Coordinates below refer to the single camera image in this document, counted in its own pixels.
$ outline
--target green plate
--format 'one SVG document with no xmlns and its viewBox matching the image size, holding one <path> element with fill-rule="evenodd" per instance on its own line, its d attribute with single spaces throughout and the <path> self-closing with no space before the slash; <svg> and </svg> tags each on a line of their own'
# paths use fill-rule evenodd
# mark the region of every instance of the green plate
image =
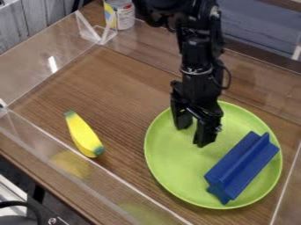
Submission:
<svg viewBox="0 0 301 225">
<path fill-rule="evenodd" d="M 219 102 L 219 105 L 224 113 L 223 128 L 214 143 L 199 149 L 192 144 L 195 121 L 188 129 L 178 131 L 167 109 L 149 125 L 144 155 L 153 177 L 176 197 L 200 207 L 230 209 L 254 203 L 271 191 L 282 170 L 282 154 L 277 153 L 236 199 L 223 206 L 206 191 L 208 184 L 203 176 L 207 171 L 248 131 L 259 135 L 269 132 L 270 141 L 279 145 L 267 125 L 251 112 L 230 103 Z"/>
</svg>

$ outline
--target bottle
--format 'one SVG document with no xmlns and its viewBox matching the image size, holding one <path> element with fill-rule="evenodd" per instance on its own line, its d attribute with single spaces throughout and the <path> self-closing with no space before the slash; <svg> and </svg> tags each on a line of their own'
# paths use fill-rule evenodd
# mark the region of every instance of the bottle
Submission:
<svg viewBox="0 0 301 225">
<path fill-rule="evenodd" d="M 135 23 L 135 6 L 131 0 L 104 0 L 104 16 L 108 23 L 111 14 L 116 14 L 117 30 L 129 29 Z"/>
</svg>

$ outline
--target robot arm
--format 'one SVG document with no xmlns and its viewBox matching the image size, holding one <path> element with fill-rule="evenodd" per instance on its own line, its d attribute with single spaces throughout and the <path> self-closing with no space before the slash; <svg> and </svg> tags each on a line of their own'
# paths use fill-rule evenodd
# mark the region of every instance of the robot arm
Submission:
<svg viewBox="0 0 301 225">
<path fill-rule="evenodd" d="M 135 0 L 133 3 L 148 25 L 164 25 L 176 33 L 182 82 L 171 82 L 174 124 L 183 129 L 191 125 L 192 117 L 198 120 L 194 143 L 203 147 L 215 141 L 222 128 L 218 96 L 228 87 L 222 86 L 226 68 L 218 59 L 224 41 L 216 0 Z M 172 29 L 170 18 L 175 18 Z"/>
</svg>

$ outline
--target blue block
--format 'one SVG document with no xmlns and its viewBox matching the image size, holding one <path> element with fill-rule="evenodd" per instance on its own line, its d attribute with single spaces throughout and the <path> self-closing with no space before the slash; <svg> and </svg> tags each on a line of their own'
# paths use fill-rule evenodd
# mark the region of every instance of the blue block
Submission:
<svg viewBox="0 0 301 225">
<path fill-rule="evenodd" d="M 278 152 L 269 142 L 269 133 L 262 136 L 250 132 L 204 175 L 207 192 L 226 205 L 234 200 Z"/>
</svg>

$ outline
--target floor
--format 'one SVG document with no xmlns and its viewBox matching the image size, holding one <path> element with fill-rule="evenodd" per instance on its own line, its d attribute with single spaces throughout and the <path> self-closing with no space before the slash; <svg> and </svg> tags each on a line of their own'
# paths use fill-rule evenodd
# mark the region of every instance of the floor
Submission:
<svg viewBox="0 0 301 225">
<path fill-rule="evenodd" d="M 24 192 L 33 194 L 34 183 L 17 168 L 0 157 L 0 175 L 9 179 Z M 73 211 L 68 208 L 50 193 L 44 195 L 44 206 L 57 214 L 69 225 L 88 225 L 88 223 Z"/>
</svg>

